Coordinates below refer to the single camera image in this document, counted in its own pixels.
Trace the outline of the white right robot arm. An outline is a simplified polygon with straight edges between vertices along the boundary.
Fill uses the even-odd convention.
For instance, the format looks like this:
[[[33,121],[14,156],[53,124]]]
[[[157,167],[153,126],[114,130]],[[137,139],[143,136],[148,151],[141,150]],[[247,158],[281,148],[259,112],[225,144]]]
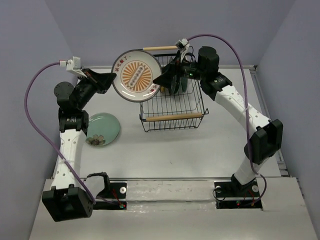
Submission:
[[[283,123],[278,119],[270,120],[251,106],[248,97],[241,96],[233,83],[219,71],[219,63],[217,51],[210,46],[199,49],[196,62],[183,60],[178,53],[153,83],[174,89],[181,78],[198,80],[202,91],[245,129],[244,160],[230,181],[222,183],[219,188],[223,198],[241,197],[252,187],[262,165],[281,148]]]

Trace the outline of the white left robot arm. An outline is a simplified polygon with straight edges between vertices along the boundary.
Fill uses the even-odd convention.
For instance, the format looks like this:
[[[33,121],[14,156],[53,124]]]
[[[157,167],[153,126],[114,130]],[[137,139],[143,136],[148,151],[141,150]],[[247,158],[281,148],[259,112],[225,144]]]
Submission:
[[[115,73],[97,73],[89,68],[81,70],[76,85],[63,81],[54,88],[60,131],[60,146],[56,173],[50,190],[42,193],[42,203],[55,222],[89,218],[96,197],[110,194],[110,179],[106,172],[91,173],[93,189],[80,179],[81,154],[87,138],[89,114],[84,107],[94,94],[105,94],[116,78]]]

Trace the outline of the white plate orange sunburst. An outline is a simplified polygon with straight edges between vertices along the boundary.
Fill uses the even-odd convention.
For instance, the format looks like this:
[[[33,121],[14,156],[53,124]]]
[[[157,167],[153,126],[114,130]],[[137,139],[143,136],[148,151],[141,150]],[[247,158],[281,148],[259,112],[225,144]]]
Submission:
[[[113,63],[116,74],[112,85],[125,100],[141,103],[153,98],[160,86],[153,83],[162,74],[159,61],[150,53],[134,49],[122,53]]]

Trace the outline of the large dark teal plate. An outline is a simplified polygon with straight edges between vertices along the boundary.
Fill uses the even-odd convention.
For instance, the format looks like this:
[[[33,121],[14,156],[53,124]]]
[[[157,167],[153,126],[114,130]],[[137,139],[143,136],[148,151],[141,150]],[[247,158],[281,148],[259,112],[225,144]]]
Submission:
[[[180,70],[181,70],[181,63],[179,65],[179,70],[177,74],[170,74],[171,75],[171,87],[170,87],[170,95],[174,95],[180,87]]]

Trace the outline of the red teal flower plate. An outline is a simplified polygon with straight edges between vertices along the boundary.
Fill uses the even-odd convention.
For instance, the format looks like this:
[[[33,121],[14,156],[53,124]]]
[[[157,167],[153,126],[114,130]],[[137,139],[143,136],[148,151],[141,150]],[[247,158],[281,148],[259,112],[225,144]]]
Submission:
[[[180,80],[180,85],[181,85],[182,92],[185,93],[188,89],[188,78],[182,77]]]

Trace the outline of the yellow brown rimmed plate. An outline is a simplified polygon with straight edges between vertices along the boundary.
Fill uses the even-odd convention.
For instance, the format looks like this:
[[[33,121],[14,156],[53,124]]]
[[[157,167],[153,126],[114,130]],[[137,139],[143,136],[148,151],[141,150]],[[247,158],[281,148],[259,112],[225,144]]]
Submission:
[[[161,92],[161,93],[165,93],[165,91],[166,91],[166,88],[163,87],[163,86],[161,86],[161,87],[160,87],[160,92]]]

